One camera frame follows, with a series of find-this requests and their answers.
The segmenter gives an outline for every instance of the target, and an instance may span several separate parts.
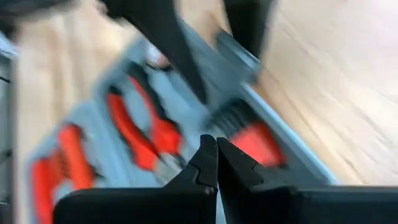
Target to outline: gray tool case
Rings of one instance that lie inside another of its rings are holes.
[[[128,47],[98,80],[92,100],[77,106],[64,123],[35,150],[26,167],[29,183],[32,183],[32,165],[57,148],[59,128],[67,122],[73,122],[83,130],[86,158],[101,175],[95,187],[161,187],[164,184],[152,172],[139,169],[134,164],[134,155],[116,130],[105,100],[109,87],[118,86],[124,92],[130,117],[144,133],[150,131],[151,123],[144,101],[126,75],[131,62],[136,62],[149,74],[149,82],[159,95],[168,116],[180,126],[184,139],[180,150],[186,161],[197,151],[201,134],[228,137],[217,123],[213,124],[212,119],[220,108],[235,103],[245,107],[243,111],[238,110],[238,116],[247,116],[240,113],[248,112],[267,125],[286,157],[283,167],[257,170],[264,179],[269,179],[270,185],[286,182],[295,185],[335,184],[335,177],[325,165],[251,88],[251,83],[256,81],[259,73],[260,61],[226,32],[221,31],[216,36],[216,49],[212,49],[189,26],[181,22],[181,27],[205,82],[207,105],[196,98],[178,71],[165,72],[145,65],[144,47],[147,41],[142,38]],[[65,182],[55,191],[54,203],[71,191],[71,184]],[[29,193],[32,202],[33,191],[30,189]],[[221,199],[218,199],[217,221],[223,223]],[[34,209],[32,221],[38,222]]]

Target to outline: pliers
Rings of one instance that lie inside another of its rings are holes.
[[[59,149],[33,164],[33,197],[38,223],[52,223],[53,195],[65,179],[71,179],[75,190],[94,186],[95,171],[85,158],[81,139],[82,132],[77,125],[65,125],[58,134]]]
[[[114,85],[109,87],[106,95],[109,113],[116,129],[133,152],[136,165],[141,169],[155,172],[165,184],[184,166],[184,160],[180,155],[182,136],[179,127],[166,115],[144,69],[132,62],[127,73],[149,110],[152,141],[134,124],[124,105],[123,92]]]

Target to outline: tool kit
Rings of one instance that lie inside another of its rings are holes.
[[[261,69],[271,0],[224,0],[232,35],[221,30],[215,49],[176,15],[172,0],[103,2],[109,17],[125,18],[143,38],[30,158],[33,223],[52,223],[55,204],[76,190],[167,186],[187,167],[203,134],[225,137],[254,159],[268,187],[336,183],[251,88]],[[150,44],[169,68],[148,63]],[[223,214],[218,196],[219,223]]]

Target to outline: wooden floor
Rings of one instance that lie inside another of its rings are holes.
[[[208,41],[226,27],[217,0],[180,0]],[[17,35],[18,223],[24,163],[101,71],[139,35],[93,0],[21,21]],[[346,184],[398,184],[398,2],[280,0],[255,89]]]

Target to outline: tool case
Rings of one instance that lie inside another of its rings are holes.
[[[257,25],[244,31],[239,31],[244,28],[233,22],[236,21],[236,10],[242,3],[237,6],[236,2],[225,1],[234,37],[221,30],[215,37],[215,49],[175,16],[172,1],[128,1],[131,7],[128,5],[124,8],[132,11],[127,12],[120,11],[123,8],[118,5],[121,1],[105,1],[108,15],[125,17],[145,38],[132,43],[125,50],[98,80],[91,100],[72,110],[27,161],[27,180],[29,186],[32,186],[29,189],[30,204],[33,207],[32,223],[51,220],[46,215],[44,218],[38,215],[40,211],[36,204],[37,194],[43,192],[37,193],[34,189],[35,166],[43,158],[49,158],[54,151],[59,150],[59,134],[68,125],[80,128],[84,159],[91,171],[95,170],[95,183],[88,185],[89,187],[138,188],[162,187],[165,184],[153,172],[136,166],[132,159],[134,155],[130,153],[129,146],[115,127],[109,112],[106,97],[109,89],[116,86],[123,92],[130,118],[144,134],[150,134],[149,112],[137,88],[129,81],[128,73],[132,64],[140,65],[148,74],[149,83],[159,96],[165,114],[178,124],[183,138],[180,145],[183,160],[189,161],[196,153],[202,134],[210,134],[227,137],[262,164],[263,166],[256,167],[256,172],[267,180],[269,186],[319,186],[337,183],[327,167],[251,88],[261,69],[258,49],[261,48],[266,31],[264,25],[257,23],[265,23],[264,15],[269,12],[271,1],[265,1],[266,4],[248,1],[250,4],[244,5],[248,12],[252,12],[249,14],[257,16],[251,18],[245,14],[243,21]],[[156,22],[148,21],[145,16],[143,19],[142,12],[155,3],[158,6],[154,7],[156,12],[165,19]],[[159,32],[164,23],[171,30],[160,39]],[[240,32],[247,33],[247,37],[239,36]],[[148,41],[170,59],[173,69],[156,70],[146,65],[144,49]],[[262,138],[262,141],[245,149],[245,144],[258,138]],[[260,146],[266,150],[257,150],[256,147]],[[65,177],[51,191],[52,206],[66,194],[79,189],[70,181],[71,174],[65,174]],[[218,223],[225,222],[223,214],[221,198],[218,196]]]

